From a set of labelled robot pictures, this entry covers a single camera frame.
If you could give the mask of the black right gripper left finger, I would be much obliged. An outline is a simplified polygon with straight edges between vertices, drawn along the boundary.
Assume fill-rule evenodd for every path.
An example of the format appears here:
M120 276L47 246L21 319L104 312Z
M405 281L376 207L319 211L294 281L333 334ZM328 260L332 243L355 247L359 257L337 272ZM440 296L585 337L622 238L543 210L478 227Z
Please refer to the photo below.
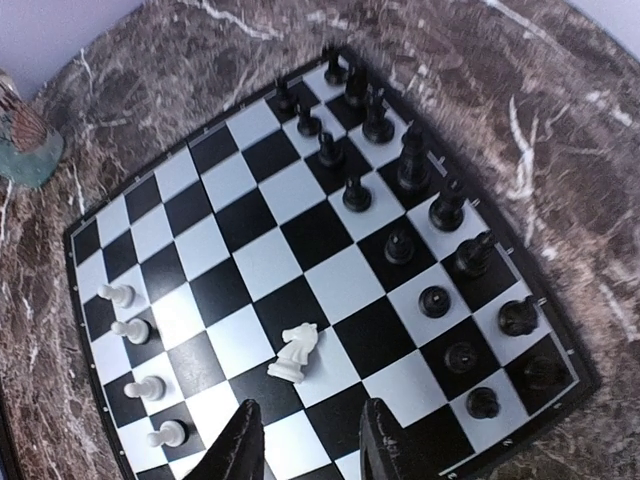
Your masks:
M265 436L259 404L244 400L185 480L263 479Z

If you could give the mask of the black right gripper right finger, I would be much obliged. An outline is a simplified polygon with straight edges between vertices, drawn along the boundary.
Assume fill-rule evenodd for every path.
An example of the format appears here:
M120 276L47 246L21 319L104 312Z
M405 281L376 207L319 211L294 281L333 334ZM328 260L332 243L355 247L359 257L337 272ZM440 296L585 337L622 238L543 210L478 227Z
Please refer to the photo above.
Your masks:
M413 442L380 398L364 404L359 446L362 479L418 479L422 473Z

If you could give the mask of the white chess pawn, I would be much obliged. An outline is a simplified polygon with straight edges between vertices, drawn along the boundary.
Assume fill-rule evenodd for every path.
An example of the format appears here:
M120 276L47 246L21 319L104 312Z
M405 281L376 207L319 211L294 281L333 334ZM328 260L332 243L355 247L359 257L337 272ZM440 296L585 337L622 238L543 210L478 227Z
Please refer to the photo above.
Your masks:
M187 438L187 430L176 420L167 420L157 431L147 434L146 442L150 447L168 446L179 447Z
M113 322L111 331L117 336L128 339L132 344L141 345L149 339L150 326L144 320L133 318L128 322Z
M111 301L115 307L129 308L135 301L136 292L130 285L102 285L99 287L98 296L102 299Z
M158 376L147 376L140 382L131 382L124 386L124 394L129 398L160 400L166 390L165 382Z

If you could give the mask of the white chess knight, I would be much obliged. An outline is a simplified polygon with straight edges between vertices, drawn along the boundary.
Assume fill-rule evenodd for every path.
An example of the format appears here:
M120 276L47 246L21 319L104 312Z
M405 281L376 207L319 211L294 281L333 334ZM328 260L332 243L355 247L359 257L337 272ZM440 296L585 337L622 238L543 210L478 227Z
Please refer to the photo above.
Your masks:
M300 383L305 374L302 368L308 364L308 357L318 342L316 323L304 322L295 328L282 331L285 343L277 353L277 359L267 368L267 374L291 383Z

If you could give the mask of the black grey chess board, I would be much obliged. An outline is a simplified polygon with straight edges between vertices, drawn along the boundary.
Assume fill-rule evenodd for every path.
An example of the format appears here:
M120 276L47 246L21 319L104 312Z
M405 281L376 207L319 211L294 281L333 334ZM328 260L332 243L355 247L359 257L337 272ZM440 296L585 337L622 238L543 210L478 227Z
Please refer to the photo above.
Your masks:
M91 387L123 479L182 479L239 405L259 403L268 479L357 479L364 403L385 401L429 479L473 479L598 388L575 328L475 176L410 103L367 68L363 108L321 55L263 87L141 169L64 234ZM384 89L393 139L362 125ZM402 136L424 132L429 185L402 189ZM429 208L464 183L464 220ZM118 308L100 286L130 285ZM135 345L111 324L146 321ZM271 377L283 330L316 323L300 383ZM124 386L158 376L157 401ZM167 420L179 447L150 447Z

